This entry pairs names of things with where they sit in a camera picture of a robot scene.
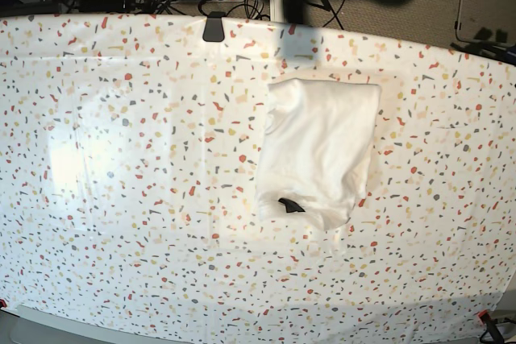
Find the black table clamp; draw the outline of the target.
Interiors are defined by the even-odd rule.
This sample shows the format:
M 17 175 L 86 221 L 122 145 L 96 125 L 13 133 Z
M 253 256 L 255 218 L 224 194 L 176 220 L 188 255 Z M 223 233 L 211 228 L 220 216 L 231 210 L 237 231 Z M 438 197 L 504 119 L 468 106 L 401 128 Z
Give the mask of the black table clamp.
M 212 11 L 206 17 L 202 39 L 208 43 L 221 43 L 225 40 L 223 18 L 226 14 L 222 11 Z

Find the white metal stand post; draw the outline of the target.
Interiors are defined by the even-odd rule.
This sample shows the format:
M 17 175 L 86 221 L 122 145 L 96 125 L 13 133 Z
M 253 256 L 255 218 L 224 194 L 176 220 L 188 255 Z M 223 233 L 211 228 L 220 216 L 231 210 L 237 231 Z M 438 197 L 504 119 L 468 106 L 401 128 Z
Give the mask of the white metal stand post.
M 284 0 L 269 0 L 270 20 L 275 23 L 284 23 Z

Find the terrazzo patterned tablecloth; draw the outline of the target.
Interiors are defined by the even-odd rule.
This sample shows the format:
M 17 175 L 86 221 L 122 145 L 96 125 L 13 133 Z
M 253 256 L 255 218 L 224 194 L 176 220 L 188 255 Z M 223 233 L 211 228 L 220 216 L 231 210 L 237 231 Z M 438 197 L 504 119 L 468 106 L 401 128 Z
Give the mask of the terrazzo patterned tablecloth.
M 203 17 L 1 21 L 1 297 L 191 343 L 477 336 L 515 274 L 515 68 Z M 382 88 L 348 224 L 261 221 L 268 84 Z

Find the red clamp at corner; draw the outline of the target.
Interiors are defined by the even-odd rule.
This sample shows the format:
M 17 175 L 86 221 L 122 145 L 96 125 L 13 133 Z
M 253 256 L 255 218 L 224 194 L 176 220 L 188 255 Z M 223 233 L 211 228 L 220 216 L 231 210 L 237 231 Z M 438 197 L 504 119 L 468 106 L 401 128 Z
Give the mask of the red clamp at corner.
M 490 315 L 487 310 L 483 310 L 477 314 L 479 320 L 486 325 L 490 321 Z

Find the white printed T-shirt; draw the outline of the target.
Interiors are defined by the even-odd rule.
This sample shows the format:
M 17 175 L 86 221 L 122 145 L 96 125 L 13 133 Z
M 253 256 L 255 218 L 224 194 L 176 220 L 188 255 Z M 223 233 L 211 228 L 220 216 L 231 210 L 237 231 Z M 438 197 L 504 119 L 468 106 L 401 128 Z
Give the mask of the white printed T-shirt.
M 366 195 L 379 85 L 290 79 L 268 87 L 256 212 L 320 230 L 343 226 Z

